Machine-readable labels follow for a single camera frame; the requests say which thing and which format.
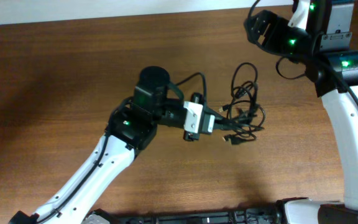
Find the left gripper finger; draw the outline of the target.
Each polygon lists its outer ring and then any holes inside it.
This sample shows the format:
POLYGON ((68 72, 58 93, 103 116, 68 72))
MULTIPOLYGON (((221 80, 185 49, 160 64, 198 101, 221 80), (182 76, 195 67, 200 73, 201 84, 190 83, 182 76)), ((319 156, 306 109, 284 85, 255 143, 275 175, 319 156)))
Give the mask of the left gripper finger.
POLYGON ((213 129, 219 129, 219 130, 223 130, 223 131, 235 131, 235 130, 240 130, 244 127, 243 124, 239 124, 236 122, 223 122, 223 123, 214 123, 213 129))
POLYGON ((224 119, 226 119, 225 117, 220 115, 218 112, 212 110, 208 106, 204 107, 204 112, 207 113, 207 114, 210 114, 210 115, 214 115, 216 120, 224 120, 224 119))

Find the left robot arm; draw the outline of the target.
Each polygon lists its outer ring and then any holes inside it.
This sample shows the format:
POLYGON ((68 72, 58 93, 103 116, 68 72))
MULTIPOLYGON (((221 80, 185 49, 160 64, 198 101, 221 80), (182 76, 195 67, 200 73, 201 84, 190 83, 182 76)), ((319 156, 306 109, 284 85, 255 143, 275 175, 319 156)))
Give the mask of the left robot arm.
POLYGON ((186 101, 164 68, 146 67, 133 96, 111 113, 95 149, 69 181, 33 214, 18 211, 10 223, 82 223, 110 183, 151 143, 160 125, 183 129, 187 141, 215 129, 242 128, 209 109, 205 96, 186 101))

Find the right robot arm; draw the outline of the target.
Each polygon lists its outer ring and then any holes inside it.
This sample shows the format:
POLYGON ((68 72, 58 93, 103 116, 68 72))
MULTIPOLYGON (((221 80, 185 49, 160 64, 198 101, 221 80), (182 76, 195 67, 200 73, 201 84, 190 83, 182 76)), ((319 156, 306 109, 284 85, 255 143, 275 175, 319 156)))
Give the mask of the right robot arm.
POLYGON ((323 102, 344 174, 342 202, 306 197, 278 200, 274 223, 358 223, 358 50, 350 49, 354 1, 295 1, 291 19, 250 10, 250 43, 305 66, 323 102))

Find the black cable small plug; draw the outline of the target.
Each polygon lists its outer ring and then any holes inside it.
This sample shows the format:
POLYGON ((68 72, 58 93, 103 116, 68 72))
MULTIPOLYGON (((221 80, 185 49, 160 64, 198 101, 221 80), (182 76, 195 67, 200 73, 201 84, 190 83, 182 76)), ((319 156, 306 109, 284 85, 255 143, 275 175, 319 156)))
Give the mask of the black cable small plug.
POLYGON ((233 103, 231 105, 224 105, 219 109, 220 112, 226 111, 226 118, 224 130, 225 131, 233 131, 233 134, 227 134, 223 137, 226 142, 230 142, 232 145, 240 145, 245 142, 255 141, 257 136, 255 135, 258 131, 263 131, 263 124, 266 119, 265 110, 259 105, 256 104, 251 106, 249 110, 244 111, 240 108, 237 109, 238 116, 232 116, 232 107, 237 103, 233 103), (262 119, 259 124, 252 124, 254 118, 257 117, 257 112, 260 111, 262 113, 262 119))

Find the black USB cable blue plug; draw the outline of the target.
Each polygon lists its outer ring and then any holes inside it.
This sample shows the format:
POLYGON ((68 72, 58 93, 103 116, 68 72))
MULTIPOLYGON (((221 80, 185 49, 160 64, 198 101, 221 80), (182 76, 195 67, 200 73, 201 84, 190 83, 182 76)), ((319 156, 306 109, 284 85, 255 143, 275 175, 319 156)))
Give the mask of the black USB cable blue plug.
POLYGON ((254 64, 249 62, 241 63, 235 70, 232 80, 231 80, 231 97, 232 100, 230 103, 220 107, 219 112, 226 112, 226 118, 236 121, 241 124, 249 125, 253 118, 255 117, 255 114, 259 108, 259 105, 257 104, 257 92, 258 92, 258 85, 257 85, 257 79, 258 79, 258 71, 254 64), (239 86, 234 86, 235 79, 237 77, 237 74, 239 70, 243 66, 250 66, 253 71, 255 72, 255 77, 253 80, 245 81, 243 84, 239 86), (233 106, 241 103, 248 103, 249 109, 242 111, 241 109, 238 109, 239 115, 235 118, 232 117, 232 108, 233 106))

